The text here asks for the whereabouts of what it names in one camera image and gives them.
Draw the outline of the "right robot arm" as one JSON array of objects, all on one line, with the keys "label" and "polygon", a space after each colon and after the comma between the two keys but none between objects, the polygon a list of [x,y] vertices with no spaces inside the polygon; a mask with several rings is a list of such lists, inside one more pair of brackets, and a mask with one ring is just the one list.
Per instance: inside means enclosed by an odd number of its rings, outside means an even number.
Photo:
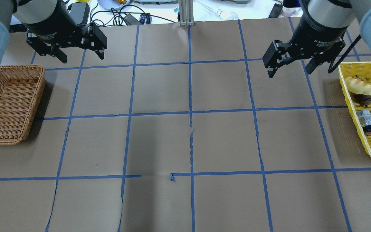
[{"label": "right robot arm", "polygon": [[[303,15],[291,39],[287,43],[272,41],[262,57],[270,78],[278,68],[301,59],[309,59],[307,74],[325,62],[331,73],[361,39],[371,50],[371,0],[301,0],[300,5]],[[335,62],[346,45],[343,36],[354,20],[359,22],[360,34]]]}]

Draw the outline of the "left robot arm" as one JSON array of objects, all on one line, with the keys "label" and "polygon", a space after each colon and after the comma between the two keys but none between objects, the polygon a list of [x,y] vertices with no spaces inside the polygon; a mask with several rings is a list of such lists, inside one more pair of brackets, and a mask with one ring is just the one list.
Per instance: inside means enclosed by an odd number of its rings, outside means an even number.
[{"label": "left robot arm", "polygon": [[26,42],[40,56],[66,63],[62,48],[78,47],[104,59],[107,37],[98,25],[88,22],[89,10],[82,2],[68,11],[63,0],[0,0],[0,64],[9,44],[12,16],[27,29]]}]

